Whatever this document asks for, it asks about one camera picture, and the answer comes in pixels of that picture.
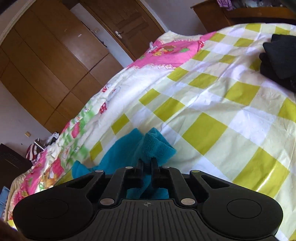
brown cabinet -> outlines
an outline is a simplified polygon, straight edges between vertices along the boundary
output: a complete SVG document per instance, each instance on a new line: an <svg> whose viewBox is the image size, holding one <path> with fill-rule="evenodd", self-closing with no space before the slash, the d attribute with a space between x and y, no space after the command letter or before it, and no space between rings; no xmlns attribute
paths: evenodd
<svg viewBox="0 0 296 241"><path fill-rule="evenodd" d="M121 69L58 0L37 0L0 48L0 80L50 132L61 132Z"/></svg>

purple cloth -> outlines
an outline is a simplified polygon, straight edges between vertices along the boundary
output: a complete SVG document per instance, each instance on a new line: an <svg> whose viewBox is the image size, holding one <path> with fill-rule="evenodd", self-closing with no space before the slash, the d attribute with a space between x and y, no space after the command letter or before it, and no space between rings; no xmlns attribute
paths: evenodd
<svg viewBox="0 0 296 241"><path fill-rule="evenodd" d="M231 0L217 0L220 7L225 7L227 10L232 10L232 3Z"/></svg>

door frame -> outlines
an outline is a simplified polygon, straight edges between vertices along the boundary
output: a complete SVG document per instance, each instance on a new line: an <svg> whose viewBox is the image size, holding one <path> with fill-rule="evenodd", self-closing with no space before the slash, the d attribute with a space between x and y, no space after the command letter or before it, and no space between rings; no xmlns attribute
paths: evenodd
<svg viewBox="0 0 296 241"><path fill-rule="evenodd" d="M151 12L143 5L140 0L135 0L137 4L148 14L148 16L153 20L159 30L164 34L165 31L159 24L159 22L153 17ZM104 29L115 39L115 41L123 48L123 50L130 56L133 61L136 61L137 58L132 54L132 52L124 45L122 41L118 38L118 36L105 24L105 22L98 16L85 2L84 0L80 0L80 4L103 26Z"/></svg>

wooden furniture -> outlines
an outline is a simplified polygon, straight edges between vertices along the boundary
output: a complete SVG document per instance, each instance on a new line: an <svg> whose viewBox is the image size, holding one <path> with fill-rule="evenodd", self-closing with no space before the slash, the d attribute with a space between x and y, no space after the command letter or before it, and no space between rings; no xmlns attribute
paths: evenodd
<svg viewBox="0 0 296 241"><path fill-rule="evenodd" d="M61 132L121 69L58 0L37 0L0 47L0 80L50 132Z"/></svg>
<svg viewBox="0 0 296 241"><path fill-rule="evenodd" d="M32 167L32 163L4 144L0 144L0 192Z"/></svg>
<svg viewBox="0 0 296 241"><path fill-rule="evenodd" d="M296 15L285 7L249 7L228 11L220 8L216 0L206 0L192 8L208 32L239 23L296 24Z"/></svg>
<svg viewBox="0 0 296 241"><path fill-rule="evenodd" d="M80 0L132 60L139 58L164 34L163 28L140 0Z"/></svg>

wooden door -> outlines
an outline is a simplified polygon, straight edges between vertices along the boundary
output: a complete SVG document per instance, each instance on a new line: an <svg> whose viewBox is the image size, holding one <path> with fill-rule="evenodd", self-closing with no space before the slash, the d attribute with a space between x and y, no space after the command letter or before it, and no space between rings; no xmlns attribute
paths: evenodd
<svg viewBox="0 0 296 241"><path fill-rule="evenodd" d="M164 30L136 0L82 0L81 4L135 60Z"/></svg>

